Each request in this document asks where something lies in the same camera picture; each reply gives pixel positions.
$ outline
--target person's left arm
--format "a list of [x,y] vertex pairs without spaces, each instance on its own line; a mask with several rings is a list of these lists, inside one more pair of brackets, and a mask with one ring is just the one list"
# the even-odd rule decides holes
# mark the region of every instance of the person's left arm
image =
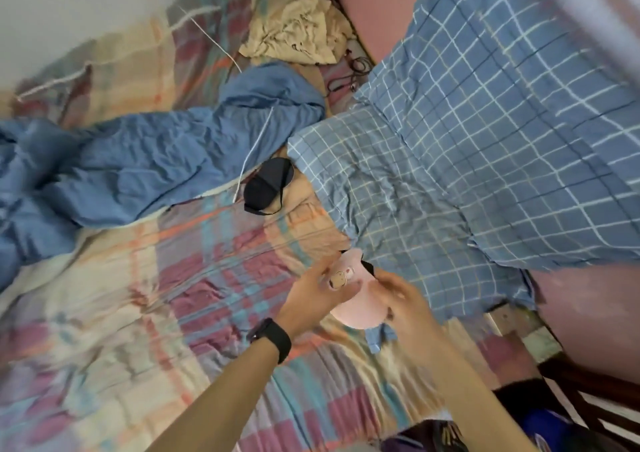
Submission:
[[[320,288],[319,281],[340,255],[320,260],[291,288],[274,319],[291,341],[311,330],[336,305],[355,295]],[[173,422],[147,452],[228,452],[240,438],[264,387],[278,364],[280,352],[263,337],[227,365],[222,374]]]

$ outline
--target multicolored plaid blanket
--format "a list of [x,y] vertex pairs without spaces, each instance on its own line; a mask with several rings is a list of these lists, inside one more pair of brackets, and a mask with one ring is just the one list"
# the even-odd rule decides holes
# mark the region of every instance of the multicolored plaid blanket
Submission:
[[[82,127],[124,113],[214,104],[254,15],[288,0],[179,0],[163,14],[69,53],[9,101],[5,112]],[[297,67],[319,89],[348,73]],[[328,103],[343,109],[350,92]],[[348,242],[296,173],[284,208],[265,218],[231,190],[172,207],[128,227],[85,230],[75,253],[24,269],[0,294],[0,449],[143,451],[246,347],[316,258]],[[449,333],[489,386],[536,374],[518,339],[482,316]],[[331,450],[392,435],[443,403],[396,343],[375,357],[364,334],[331,317],[295,343],[239,443],[258,450]]]

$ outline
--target watch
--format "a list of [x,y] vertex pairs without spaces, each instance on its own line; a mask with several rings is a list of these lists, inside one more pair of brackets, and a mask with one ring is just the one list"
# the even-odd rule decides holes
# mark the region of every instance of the watch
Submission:
[[287,334],[287,332],[276,324],[276,322],[271,318],[266,318],[256,327],[249,331],[248,340],[250,343],[257,341],[261,337],[266,337],[272,343],[275,344],[278,351],[280,352],[280,358],[278,359],[278,364],[282,364],[284,359],[289,355],[289,351],[291,351],[291,338]]

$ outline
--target person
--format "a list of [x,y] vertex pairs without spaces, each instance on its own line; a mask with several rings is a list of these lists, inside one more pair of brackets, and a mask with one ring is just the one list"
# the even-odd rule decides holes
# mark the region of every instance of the person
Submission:
[[[334,307],[352,298],[352,285],[327,291],[319,281],[339,258],[325,257],[292,286],[275,319],[252,333],[248,349],[151,445],[148,452],[229,452],[291,342],[313,329]],[[471,452],[535,452],[433,317],[420,291],[402,277],[375,269],[373,292],[389,308],[388,324],[409,359],[427,368]]]

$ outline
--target pink eye mask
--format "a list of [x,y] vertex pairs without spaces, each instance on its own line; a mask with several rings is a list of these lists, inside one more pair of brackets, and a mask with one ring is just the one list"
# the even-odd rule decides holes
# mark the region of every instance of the pink eye mask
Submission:
[[377,327],[384,322],[388,312],[388,308],[370,292],[372,286],[380,283],[372,275],[372,265],[364,263],[370,267],[370,270],[363,265],[362,250],[352,248],[342,254],[322,279],[322,284],[329,292],[340,290],[347,284],[356,284],[360,287],[352,299],[341,303],[331,311],[333,317],[354,329]]

